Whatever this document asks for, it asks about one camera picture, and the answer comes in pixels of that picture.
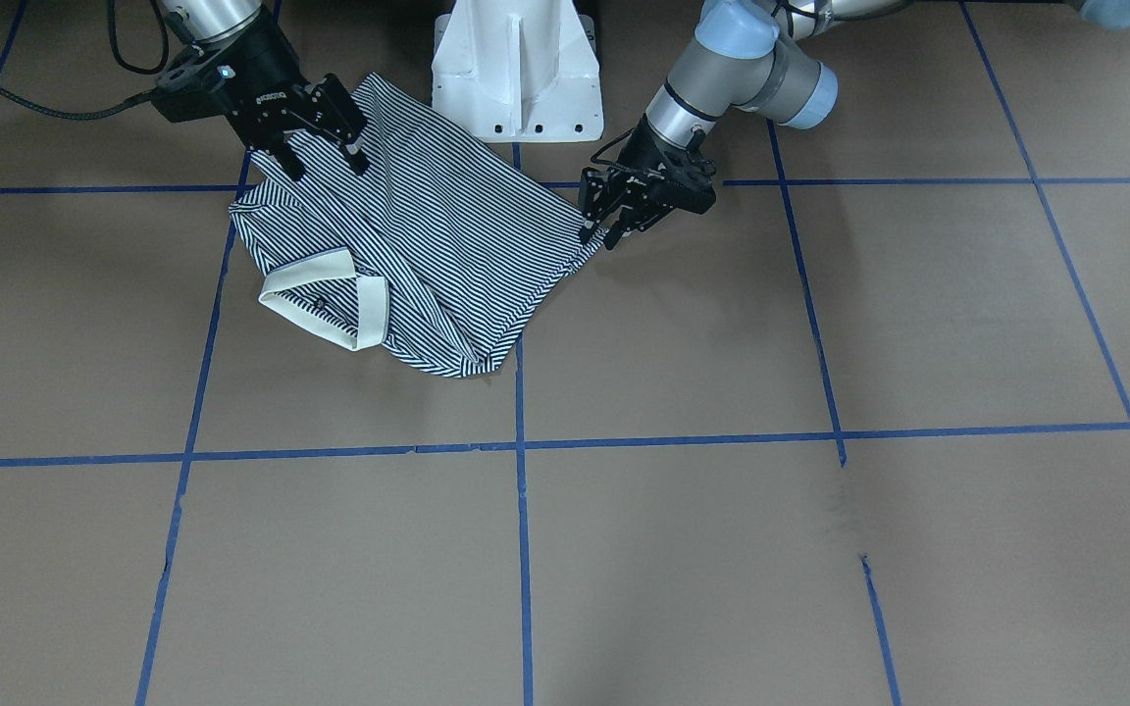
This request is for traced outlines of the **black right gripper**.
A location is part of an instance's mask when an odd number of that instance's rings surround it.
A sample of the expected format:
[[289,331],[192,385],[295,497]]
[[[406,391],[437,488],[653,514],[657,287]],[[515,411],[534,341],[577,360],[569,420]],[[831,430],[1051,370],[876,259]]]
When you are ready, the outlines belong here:
[[299,58],[275,20],[251,20],[217,59],[226,116],[252,149],[266,149],[292,180],[305,176],[304,162],[286,138],[308,132],[333,143],[349,169],[370,169],[363,132],[367,117],[339,76],[310,81]]

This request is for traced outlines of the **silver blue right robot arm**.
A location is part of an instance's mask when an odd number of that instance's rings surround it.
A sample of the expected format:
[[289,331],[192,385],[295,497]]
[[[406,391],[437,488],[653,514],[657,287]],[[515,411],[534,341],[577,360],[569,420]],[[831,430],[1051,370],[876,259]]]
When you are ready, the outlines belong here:
[[302,75],[266,5],[174,1],[163,20],[183,44],[153,91],[153,107],[171,124],[225,117],[247,151],[269,152],[295,180],[305,174],[288,146],[297,132],[327,140],[356,175],[368,169],[362,151],[367,117],[339,77],[311,82]]

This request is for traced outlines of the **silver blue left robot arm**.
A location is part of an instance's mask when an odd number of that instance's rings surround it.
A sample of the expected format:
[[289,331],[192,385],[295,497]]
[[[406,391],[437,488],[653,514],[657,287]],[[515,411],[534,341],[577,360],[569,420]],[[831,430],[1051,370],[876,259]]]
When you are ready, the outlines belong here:
[[805,50],[845,26],[909,12],[910,1],[705,1],[692,40],[636,125],[591,155],[579,178],[579,245],[612,250],[671,213],[716,204],[716,162],[702,151],[732,112],[793,130],[820,127],[838,76]]

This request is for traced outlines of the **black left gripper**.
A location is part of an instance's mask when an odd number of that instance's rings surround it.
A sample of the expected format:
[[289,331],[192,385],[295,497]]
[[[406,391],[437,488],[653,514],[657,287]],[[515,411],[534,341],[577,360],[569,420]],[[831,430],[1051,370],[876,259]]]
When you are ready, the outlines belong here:
[[[605,241],[614,250],[642,221],[655,221],[672,211],[658,204],[653,188],[659,182],[660,162],[668,149],[681,149],[660,138],[647,117],[609,140],[591,155],[591,164],[580,176],[579,207],[583,213],[580,244]],[[615,219],[606,229],[602,221]]]

